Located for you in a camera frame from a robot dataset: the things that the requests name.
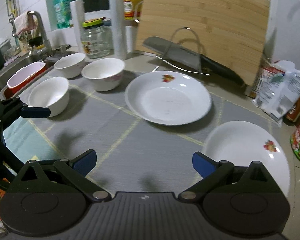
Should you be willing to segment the white floral plate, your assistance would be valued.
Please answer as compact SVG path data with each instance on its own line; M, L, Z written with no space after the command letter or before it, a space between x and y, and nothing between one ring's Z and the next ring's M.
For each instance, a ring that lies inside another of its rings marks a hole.
M172 71L142 74L125 90L129 109L149 122L178 126L200 120L211 109L205 86L193 77Z
M230 121L216 127L207 137L203 153L215 161L227 160L236 166L260 161L281 191L288 195L290 170L286 155L265 129L246 121Z

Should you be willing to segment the white bowl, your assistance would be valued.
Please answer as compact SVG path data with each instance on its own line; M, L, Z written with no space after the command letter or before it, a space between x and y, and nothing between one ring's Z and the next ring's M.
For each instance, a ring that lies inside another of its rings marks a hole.
M54 68L67 79L72 79L81 74L82 69L85 67L85 54L74 53L65 56L58 60Z
M64 77L52 77L38 84L31 91L28 102L32 107L46 107L50 118L61 114L69 103L69 81Z

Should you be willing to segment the white bowl floral rim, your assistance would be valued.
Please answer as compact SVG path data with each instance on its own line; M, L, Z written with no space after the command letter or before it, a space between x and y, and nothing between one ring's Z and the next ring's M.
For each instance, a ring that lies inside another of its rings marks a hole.
M95 91L107 92L120 84L125 66L125 62L120 59L99 59L87 64L81 75L92 84Z

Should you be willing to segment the steel kitchen faucet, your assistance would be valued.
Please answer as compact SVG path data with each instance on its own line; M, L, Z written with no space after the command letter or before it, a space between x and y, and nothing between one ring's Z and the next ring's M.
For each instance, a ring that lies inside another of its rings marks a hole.
M53 55L53 49L51 47L51 43L50 43L50 40L48 39L47 37L47 34L46 34L46 31L45 31L45 28L44 28L44 25L43 25L43 21L42 21L42 17L40 15L39 12L37 11L28 11L27 14L29 16L35 16L37 18L37 22L38 22L38 27L40 29L40 33L42 35L42 39L43 39L43 45L44 45L44 48L46 49L46 54L48 56L52 56Z

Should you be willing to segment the stainless steel sink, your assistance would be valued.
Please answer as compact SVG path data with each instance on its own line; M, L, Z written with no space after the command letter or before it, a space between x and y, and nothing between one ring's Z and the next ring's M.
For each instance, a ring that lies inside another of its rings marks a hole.
M46 56L45 54L42 57L39 57L36 54L31 55L30 53L26 53L24 56L21 56L13 63L9 64L7 67L4 67L0 70L0 101L7 99L4 95L4 90L7 88L8 79L14 75L18 70L22 67L27 66L28 64L34 63L36 61L43 61L46 63L45 70L42 74L35 77L29 84L21 88L18 92L13 94L12 96L19 95L25 89L27 89L32 83L40 79L43 75L47 74L49 71L53 70L54 64L62 58L62 56L67 56L74 54L73 51L65 51L63 54L60 51L55 51L55 54L52 56Z

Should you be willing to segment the red white plastic basin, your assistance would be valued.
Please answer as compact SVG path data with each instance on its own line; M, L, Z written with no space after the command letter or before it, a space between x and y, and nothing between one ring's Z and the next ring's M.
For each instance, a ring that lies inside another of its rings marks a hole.
M18 70L7 81L7 87L15 94L35 77L46 70L45 62L34 62Z

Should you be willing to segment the pink dish cloth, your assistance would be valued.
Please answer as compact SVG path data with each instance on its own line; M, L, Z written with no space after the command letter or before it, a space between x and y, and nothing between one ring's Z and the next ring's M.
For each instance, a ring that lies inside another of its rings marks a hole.
M37 24L30 11L26 11L14 19L15 33L20 35L26 31L31 31Z

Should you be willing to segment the white plastic food bag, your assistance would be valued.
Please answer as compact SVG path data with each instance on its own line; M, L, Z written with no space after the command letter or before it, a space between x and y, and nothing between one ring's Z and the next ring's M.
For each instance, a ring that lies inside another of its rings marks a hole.
M264 61L255 83L259 87L252 103L281 126L283 117L300 98L300 70L292 61Z

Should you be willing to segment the glass jar green lid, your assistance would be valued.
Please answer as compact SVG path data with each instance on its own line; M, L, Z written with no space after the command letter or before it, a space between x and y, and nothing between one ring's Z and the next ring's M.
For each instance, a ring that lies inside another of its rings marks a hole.
M109 33L103 20L104 18L95 18L82 23L81 44L90 59L99 59L110 54Z

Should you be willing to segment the green dish soap bottle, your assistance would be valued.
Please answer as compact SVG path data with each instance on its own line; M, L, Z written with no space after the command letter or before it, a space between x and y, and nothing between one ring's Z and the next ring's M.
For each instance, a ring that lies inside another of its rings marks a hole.
M70 20L71 20L70 2L71 0L53 1L58 29L70 27Z

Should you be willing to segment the cling film roll short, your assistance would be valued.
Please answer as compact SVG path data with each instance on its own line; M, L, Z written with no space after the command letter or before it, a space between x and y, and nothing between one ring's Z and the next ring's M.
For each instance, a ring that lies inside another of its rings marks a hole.
M78 52L84 53L81 42L82 23L85 21L84 1L75 0L70 2L71 18L74 25L75 38L78 46Z

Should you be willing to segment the bamboo cutting board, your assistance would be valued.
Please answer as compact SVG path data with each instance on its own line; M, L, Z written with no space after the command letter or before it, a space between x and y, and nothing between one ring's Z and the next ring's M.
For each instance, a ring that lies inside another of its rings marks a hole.
M198 51L253 85L266 42L268 0L143 0L135 48L151 36Z

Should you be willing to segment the cling film roll tall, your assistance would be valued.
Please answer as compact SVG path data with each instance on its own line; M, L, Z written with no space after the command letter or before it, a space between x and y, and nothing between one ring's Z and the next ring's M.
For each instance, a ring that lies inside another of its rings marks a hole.
M126 27L123 0L109 0L114 55L127 59Z

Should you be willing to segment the brown oil bottle yellow label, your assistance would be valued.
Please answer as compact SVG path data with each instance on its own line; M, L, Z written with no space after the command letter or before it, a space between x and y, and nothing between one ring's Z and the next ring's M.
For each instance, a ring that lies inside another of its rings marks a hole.
M136 27L140 20L143 0L123 0L125 25Z

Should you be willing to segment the black handled cleaver knife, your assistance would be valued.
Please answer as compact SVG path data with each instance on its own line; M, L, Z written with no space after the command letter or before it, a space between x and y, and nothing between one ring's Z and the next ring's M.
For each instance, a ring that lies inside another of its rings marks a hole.
M151 36L146 38L142 45L156 52L156 57L171 67L193 74L205 75L212 72L234 81L234 83L240 87L245 85L243 79L230 68L213 61L203 54L198 55L197 52L189 50L179 44L157 36Z

